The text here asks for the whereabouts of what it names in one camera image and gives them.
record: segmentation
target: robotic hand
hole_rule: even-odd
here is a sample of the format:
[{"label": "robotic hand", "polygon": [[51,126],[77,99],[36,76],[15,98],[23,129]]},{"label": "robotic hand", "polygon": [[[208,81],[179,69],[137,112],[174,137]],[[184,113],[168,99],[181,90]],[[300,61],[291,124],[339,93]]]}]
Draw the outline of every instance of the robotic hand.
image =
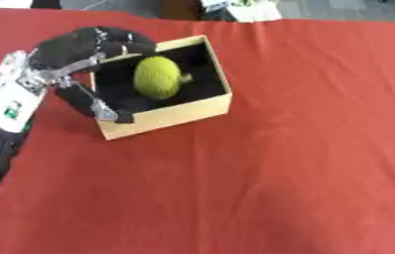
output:
[{"label": "robotic hand", "polygon": [[70,76],[127,53],[152,54],[150,39],[117,28],[82,28],[47,40],[27,54],[6,55],[0,63],[0,181],[9,171],[32,126],[32,118],[49,87],[81,114],[98,120],[129,123],[132,115],[114,111],[90,88]]}]

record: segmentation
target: green ball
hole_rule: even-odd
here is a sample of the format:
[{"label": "green ball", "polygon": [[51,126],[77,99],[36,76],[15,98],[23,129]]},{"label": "green ball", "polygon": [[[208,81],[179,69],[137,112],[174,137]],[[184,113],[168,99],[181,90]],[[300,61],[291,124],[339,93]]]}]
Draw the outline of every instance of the green ball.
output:
[{"label": "green ball", "polygon": [[173,97],[182,83],[178,65],[164,57],[150,57],[139,62],[134,73],[134,87],[152,99]]}]

